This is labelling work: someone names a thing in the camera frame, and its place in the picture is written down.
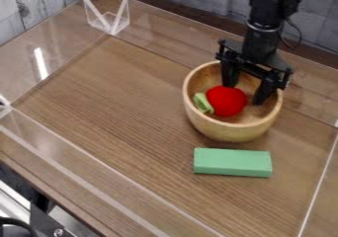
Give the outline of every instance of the wall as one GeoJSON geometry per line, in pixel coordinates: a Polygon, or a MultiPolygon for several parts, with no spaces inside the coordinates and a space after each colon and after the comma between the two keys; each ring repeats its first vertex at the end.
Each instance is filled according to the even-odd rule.
{"type": "MultiPolygon", "coordinates": [[[[245,23],[249,13],[249,0],[173,0],[187,6],[210,11],[245,23]]],[[[299,11],[291,17],[302,29],[304,42],[338,52],[338,0],[302,0],[299,11]]],[[[297,38],[290,26],[283,35],[297,38]]]]}
{"type": "Polygon", "coordinates": [[[0,0],[0,44],[74,2],[75,0],[0,0]]]}

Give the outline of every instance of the green block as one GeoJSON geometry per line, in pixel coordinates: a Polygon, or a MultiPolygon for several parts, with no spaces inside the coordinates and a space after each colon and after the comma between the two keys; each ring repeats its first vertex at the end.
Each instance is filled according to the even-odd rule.
{"type": "Polygon", "coordinates": [[[273,162],[269,151],[195,148],[194,173],[270,177],[273,162]]]}

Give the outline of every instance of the wooden bowl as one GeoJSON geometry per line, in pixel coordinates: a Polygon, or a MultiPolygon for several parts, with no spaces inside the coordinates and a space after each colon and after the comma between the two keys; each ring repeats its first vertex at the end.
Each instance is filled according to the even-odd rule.
{"type": "Polygon", "coordinates": [[[182,93],[189,119],[195,128],[214,140],[250,141],[267,131],[278,117],[282,108],[282,90],[278,90],[261,106],[254,106],[251,103],[261,80],[242,73],[237,87],[247,94],[249,105],[238,115],[223,118],[203,114],[193,102],[195,93],[206,93],[210,88],[222,85],[221,81],[219,61],[205,63],[186,76],[182,93]]]}

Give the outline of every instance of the bowl rim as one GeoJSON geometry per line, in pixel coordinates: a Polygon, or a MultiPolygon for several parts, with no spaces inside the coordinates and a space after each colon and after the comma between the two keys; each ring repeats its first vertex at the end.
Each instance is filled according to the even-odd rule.
{"type": "Polygon", "coordinates": [[[202,70],[205,67],[210,66],[210,65],[214,65],[214,64],[219,64],[221,61],[219,60],[214,60],[214,61],[210,61],[210,62],[206,62],[203,64],[201,64],[197,68],[194,68],[186,78],[185,78],[185,81],[183,81],[183,87],[182,87],[182,94],[183,94],[183,100],[186,102],[186,104],[189,105],[190,109],[194,111],[194,113],[201,116],[203,119],[209,120],[210,122],[215,123],[215,124],[219,124],[219,125],[223,125],[223,126],[231,126],[231,127],[249,127],[249,126],[257,126],[259,124],[263,124],[266,123],[269,120],[271,120],[279,113],[281,109],[282,109],[282,90],[278,89],[278,101],[277,101],[277,104],[273,108],[273,111],[259,120],[255,120],[253,122],[246,122],[246,123],[233,123],[233,122],[223,122],[223,121],[219,121],[211,117],[209,117],[206,114],[203,114],[199,109],[197,108],[197,106],[193,104],[193,101],[190,100],[189,98],[189,95],[187,95],[187,84],[189,84],[189,81],[193,77],[193,75],[199,71],[202,70]]]}

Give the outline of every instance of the red strawberry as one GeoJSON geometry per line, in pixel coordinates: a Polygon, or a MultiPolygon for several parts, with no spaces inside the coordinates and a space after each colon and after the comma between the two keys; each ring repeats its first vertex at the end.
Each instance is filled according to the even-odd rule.
{"type": "Polygon", "coordinates": [[[214,108],[214,114],[221,117],[234,116],[247,105],[247,95],[238,88],[215,86],[207,91],[206,97],[214,108]]]}

